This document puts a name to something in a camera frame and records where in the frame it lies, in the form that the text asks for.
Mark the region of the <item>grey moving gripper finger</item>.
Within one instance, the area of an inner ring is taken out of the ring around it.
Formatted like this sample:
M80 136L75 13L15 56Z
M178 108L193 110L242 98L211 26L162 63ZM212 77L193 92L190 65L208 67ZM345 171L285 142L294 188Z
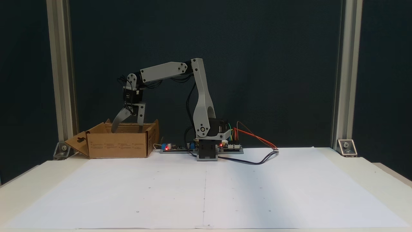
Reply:
M124 107L115 117L115 119L112 122L111 126L111 132L115 133L117 131L117 128L120 123L122 123L124 120L132 116L132 112L130 112L130 109L127 107Z

